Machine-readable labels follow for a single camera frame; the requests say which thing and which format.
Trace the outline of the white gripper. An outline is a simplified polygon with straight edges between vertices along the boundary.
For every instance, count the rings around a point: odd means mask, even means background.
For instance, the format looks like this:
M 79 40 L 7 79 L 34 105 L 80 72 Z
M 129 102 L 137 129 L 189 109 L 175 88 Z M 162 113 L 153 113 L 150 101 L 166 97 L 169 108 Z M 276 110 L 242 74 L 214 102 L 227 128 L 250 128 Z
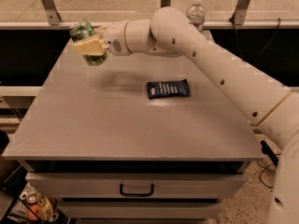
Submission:
M 127 48 L 125 39 L 127 24 L 128 21 L 118 21 L 111 23 L 109 26 L 94 27 L 93 29 L 97 35 L 76 41 L 73 44 L 75 51 L 80 55 L 101 56 L 108 49 L 116 56 L 130 55 L 131 52 Z

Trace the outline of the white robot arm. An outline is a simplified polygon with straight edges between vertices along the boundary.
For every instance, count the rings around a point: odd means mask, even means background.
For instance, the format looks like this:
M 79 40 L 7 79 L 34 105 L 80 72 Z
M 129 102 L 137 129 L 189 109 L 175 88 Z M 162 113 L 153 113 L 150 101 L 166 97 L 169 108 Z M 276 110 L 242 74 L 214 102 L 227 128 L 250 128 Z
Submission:
M 280 149 L 268 224 L 299 222 L 299 93 L 209 41 L 173 7 L 151 19 L 71 27 L 80 55 L 180 54 L 190 59 Z

